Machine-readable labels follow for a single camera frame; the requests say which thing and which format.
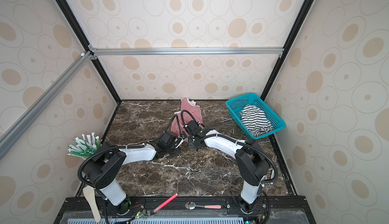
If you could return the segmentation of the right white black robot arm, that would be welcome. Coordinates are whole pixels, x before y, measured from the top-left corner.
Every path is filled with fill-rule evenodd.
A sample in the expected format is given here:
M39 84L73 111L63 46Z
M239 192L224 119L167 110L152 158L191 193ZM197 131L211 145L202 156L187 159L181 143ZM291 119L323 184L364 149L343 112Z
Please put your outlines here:
M182 110L180 117L189 142L196 149L214 148L236 160L244 180L238 205L244 213L252 212L264 185L278 179L279 174L274 161L254 139L240 140L221 134L195 120L188 110Z

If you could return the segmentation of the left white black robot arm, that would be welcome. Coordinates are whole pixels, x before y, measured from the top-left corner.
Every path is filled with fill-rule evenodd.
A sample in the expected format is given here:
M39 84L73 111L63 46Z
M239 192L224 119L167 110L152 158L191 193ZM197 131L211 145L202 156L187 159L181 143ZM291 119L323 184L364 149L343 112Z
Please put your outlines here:
M170 131L172 123L178 123L178 115L174 115L166 129L156 139L133 146L118 146L105 142L92 156L80 165L79 180L108 200L113 206L119 206L127 199L127 195L116 180L122 166L141 161L153 161L166 155L175 156L180 152L180 145L185 140L182 131Z

